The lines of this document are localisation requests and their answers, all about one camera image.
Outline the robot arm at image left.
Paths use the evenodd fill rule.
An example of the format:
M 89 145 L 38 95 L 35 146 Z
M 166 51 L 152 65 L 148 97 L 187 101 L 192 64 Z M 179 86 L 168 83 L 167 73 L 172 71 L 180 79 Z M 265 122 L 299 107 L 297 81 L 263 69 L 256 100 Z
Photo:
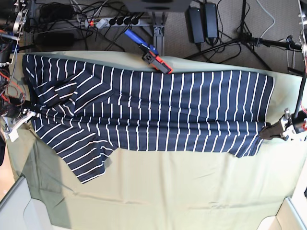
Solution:
M 17 118 L 26 102 L 25 93 L 13 82 L 19 42 L 27 24 L 26 0 L 0 2 L 0 116 Z

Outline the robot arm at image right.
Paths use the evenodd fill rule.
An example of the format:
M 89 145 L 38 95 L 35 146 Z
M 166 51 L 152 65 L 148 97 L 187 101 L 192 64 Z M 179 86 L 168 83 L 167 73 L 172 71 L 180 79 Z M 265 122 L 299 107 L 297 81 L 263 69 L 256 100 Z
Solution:
M 275 124 L 267 125 L 265 128 L 263 128 L 259 134 L 259 137 L 264 140 L 280 138 L 284 141 L 302 141 L 299 134 L 307 131 L 307 108 L 303 106 L 303 94 L 305 84 L 307 82 L 307 2 L 305 0 L 299 0 L 298 7 L 301 32 L 299 37 L 299 46 L 298 48 L 294 47 L 293 50 L 300 51 L 302 53 L 304 70 L 303 72 L 299 73 L 302 79 L 295 111 L 293 114 L 291 114 L 290 110 L 286 108 L 283 116 Z

